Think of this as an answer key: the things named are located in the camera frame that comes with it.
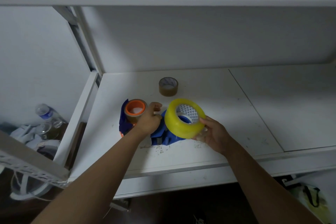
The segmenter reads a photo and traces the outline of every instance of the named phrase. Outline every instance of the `person's left arm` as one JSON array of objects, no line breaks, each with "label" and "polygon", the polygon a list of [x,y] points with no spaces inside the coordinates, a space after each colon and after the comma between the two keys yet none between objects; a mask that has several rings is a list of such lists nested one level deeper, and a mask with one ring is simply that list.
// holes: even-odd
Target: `person's left arm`
[{"label": "person's left arm", "polygon": [[89,169],[65,188],[32,222],[37,223],[98,223],[127,171],[139,143],[159,126],[162,104],[152,102],[137,125],[121,138]]}]

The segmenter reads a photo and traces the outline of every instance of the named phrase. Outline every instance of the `black strap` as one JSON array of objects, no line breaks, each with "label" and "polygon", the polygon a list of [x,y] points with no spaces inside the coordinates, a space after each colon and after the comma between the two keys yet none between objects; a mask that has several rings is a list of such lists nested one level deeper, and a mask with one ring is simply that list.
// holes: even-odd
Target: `black strap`
[{"label": "black strap", "polygon": [[316,190],[316,205],[314,204],[313,202],[313,198],[312,198],[312,195],[310,193],[310,190],[307,186],[304,187],[303,189],[303,192],[306,193],[307,197],[308,197],[308,200],[309,200],[309,203],[314,206],[314,207],[319,207],[320,205],[320,198],[319,198],[319,192],[320,192],[320,189],[319,188],[314,188],[314,190]]}]

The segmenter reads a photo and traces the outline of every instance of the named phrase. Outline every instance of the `brown tape roll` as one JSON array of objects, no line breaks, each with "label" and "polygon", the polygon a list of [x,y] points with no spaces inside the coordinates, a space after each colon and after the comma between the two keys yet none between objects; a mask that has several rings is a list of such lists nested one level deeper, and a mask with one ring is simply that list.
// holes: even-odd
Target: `brown tape roll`
[{"label": "brown tape roll", "polygon": [[159,81],[159,92],[165,97],[176,95],[179,82],[173,77],[164,77]]},{"label": "brown tape roll", "polygon": [[132,124],[137,124],[146,107],[146,102],[141,99],[130,100],[124,109],[127,120]]}]

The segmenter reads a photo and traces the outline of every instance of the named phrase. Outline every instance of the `blue bottle label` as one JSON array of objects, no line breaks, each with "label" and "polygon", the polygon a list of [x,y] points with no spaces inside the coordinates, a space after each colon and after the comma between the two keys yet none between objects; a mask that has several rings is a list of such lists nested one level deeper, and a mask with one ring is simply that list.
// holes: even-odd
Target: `blue bottle label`
[{"label": "blue bottle label", "polygon": [[49,112],[47,112],[47,113],[44,114],[44,115],[40,115],[40,117],[41,117],[42,119],[44,119],[44,120],[47,120],[47,119],[49,119],[52,115],[53,115],[52,110],[49,110]]}]

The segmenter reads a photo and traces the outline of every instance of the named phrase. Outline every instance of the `orange ring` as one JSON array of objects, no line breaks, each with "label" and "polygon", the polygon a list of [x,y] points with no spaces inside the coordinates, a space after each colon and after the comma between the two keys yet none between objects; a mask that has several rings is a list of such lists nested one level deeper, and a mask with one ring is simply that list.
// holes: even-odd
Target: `orange ring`
[{"label": "orange ring", "polygon": [[[142,110],[138,113],[131,113],[130,111],[133,110],[134,108],[141,108]],[[127,115],[129,116],[137,116],[139,114],[142,114],[144,111],[145,111],[145,103],[140,101],[140,100],[137,100],[137,99],[134,99],[134,100],[131,100],[129,101],[126,106],[125,106],[125,112]]]}]

